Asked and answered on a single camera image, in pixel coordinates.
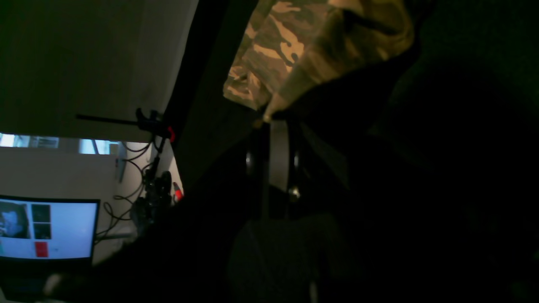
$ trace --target camouflage fabric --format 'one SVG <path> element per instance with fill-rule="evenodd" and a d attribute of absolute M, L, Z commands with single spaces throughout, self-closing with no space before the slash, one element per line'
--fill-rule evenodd
<path fill-rule="evenodd" d="M 430 0 L 260 0 L 224 85 L 264 120 L 316 85 L 400 55 Z"/>

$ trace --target screen display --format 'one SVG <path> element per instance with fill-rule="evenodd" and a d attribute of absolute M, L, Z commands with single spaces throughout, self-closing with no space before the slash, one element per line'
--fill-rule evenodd
<path fill-rule="evenodd" d="M 92 256 L 99 201 L 37 202 L 0 197 L 0 257 Z"/>

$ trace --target window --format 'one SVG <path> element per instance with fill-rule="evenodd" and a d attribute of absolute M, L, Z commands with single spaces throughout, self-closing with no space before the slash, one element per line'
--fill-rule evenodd
<path fill-rule="evenodd" d="M 116 155 L 118 153 L 116 141 L 80 139 L 79 154 L 85 155 Z"/>
<path fill-rule="evenodd" d="M 58 148 L 60 138 L 0 133 L 0 147 Z"/>

